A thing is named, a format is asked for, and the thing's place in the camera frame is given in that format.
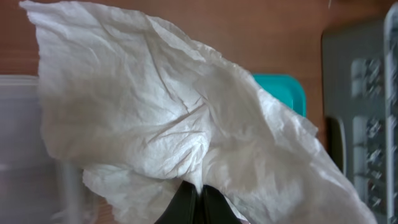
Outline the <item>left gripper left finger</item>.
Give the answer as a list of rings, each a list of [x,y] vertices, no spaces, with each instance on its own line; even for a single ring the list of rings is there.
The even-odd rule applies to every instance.
[[[194,224],[197,198],[196,187],[183,181],[155,224]]]

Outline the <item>white napkin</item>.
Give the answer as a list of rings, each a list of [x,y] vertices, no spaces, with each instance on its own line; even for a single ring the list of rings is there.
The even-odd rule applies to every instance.
[[[305,117],[177,26],[90,2],[21,2],[36,28],[42,137],[120,223],[154,223],[180,183],[250,223],[375,223]]]

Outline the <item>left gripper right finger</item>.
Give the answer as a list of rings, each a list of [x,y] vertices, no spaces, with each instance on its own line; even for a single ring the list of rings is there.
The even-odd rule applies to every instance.
[[[204,224],[241,224],[219,190],[205,185],[201,197]]]

